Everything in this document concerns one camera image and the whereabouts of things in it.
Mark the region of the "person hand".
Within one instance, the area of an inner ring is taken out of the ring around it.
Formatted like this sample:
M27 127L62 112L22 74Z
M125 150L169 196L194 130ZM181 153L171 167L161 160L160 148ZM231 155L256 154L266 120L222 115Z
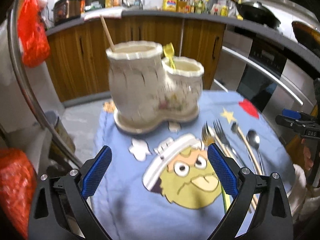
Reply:
M310 171L313 167L313 160L310 148L306 145L306 140L302 139L303 155L304 155L304 166L307 171Z

